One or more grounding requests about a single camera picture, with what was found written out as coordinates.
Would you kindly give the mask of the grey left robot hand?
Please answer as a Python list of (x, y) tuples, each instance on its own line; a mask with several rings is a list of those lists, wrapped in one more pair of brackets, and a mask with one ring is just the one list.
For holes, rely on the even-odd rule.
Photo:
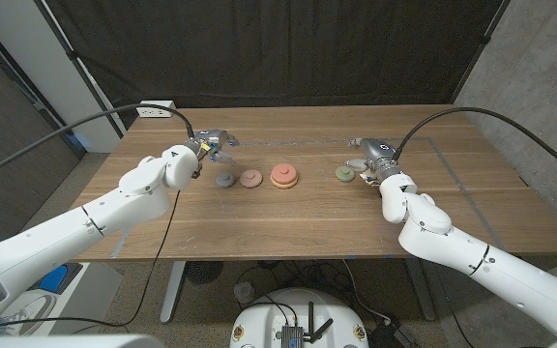
[(227, 130), (200, 130), (195, 132), (184, 145), (196, 154), (199, 161), (208, 159), (210, 162), (231, 164), (235, 159), (222, 148), (225, 145), (236, 147), (239, 141)]

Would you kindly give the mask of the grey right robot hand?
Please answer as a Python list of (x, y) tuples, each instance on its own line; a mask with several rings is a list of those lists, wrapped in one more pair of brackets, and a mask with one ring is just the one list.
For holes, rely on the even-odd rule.
[(368, 185), (375, 187), (402, 170), (394, 160), (396, 149), (389, 143), (375, 138), (355, 138), (349, 147), (360, 149), (362, 159), (349, 159), (345, 165), (357, 173)]

